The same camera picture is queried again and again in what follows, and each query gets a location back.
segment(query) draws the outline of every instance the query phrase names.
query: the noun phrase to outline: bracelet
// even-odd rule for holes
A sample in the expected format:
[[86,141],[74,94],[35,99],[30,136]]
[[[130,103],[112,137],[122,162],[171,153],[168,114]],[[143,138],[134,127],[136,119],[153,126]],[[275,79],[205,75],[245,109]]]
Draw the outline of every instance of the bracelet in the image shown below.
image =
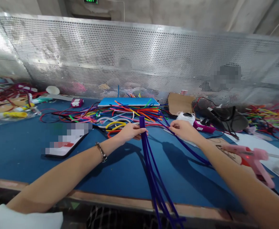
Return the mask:
[[100,150],[100,152],[101,152],[102,163],[105,163],[105,162],[107,161],[108,157],[104,154],[104,151],[103,151],[102,148],[100,147],[99,142],[96,142],[95,145],[99,148],[99,150]]

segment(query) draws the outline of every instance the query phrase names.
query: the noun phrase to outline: exit sign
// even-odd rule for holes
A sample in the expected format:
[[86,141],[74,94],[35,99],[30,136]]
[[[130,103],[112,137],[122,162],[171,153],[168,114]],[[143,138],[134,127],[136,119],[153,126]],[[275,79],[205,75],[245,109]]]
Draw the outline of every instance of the exit sign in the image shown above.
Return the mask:
[[98,0],[83,0],[84,3],[95,3],[98,4]]

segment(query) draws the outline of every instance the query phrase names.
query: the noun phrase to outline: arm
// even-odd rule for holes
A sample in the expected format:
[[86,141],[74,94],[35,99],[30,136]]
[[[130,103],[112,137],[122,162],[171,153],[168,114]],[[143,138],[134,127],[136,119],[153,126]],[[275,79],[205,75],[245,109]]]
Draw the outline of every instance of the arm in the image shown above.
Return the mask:
[[175,120],[170,130],[195,143],[235,193],[260,228],[279,228],[279,196],[205,139],[187,121]]
[[[109,156],[126,141],[140,140],[145,132],[135,124],[127,124],[116,136],[100,144]],[[87,149],[49,170],[14,197],[7,207],[24,214],[46,212],[55,203],[64,198],[99,163],[102,156],[97,146]]]

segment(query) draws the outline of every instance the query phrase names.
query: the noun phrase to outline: hand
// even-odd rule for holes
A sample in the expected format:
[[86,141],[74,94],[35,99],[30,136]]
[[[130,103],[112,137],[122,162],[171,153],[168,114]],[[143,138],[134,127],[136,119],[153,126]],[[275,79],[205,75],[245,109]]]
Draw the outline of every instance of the hand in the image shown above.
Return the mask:
[[132,138],[135,140],[142,139],[141,133],[148,132],[146,128],[140,128],[139,125],[128,123],[124,126],[124,128],[114,137],[120,139],[123,143],[131,140]]
[[169,129],[179,138],[198,144],[205,138],[185,120],[174,120],[171,122]]

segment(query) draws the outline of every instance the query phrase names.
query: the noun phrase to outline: plaid fabric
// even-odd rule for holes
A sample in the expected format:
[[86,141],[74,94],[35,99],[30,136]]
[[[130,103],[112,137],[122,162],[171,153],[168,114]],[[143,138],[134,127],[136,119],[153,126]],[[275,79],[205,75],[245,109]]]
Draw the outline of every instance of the plaid fabric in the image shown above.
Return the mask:
[[[88,229],[158,229],[158,220],[151,214],[134,213],[132,219],[128,217],[132,212],[107,207],[93,206],[87,220]],[[171,229],[166,217],[161,217],[162,228]]]

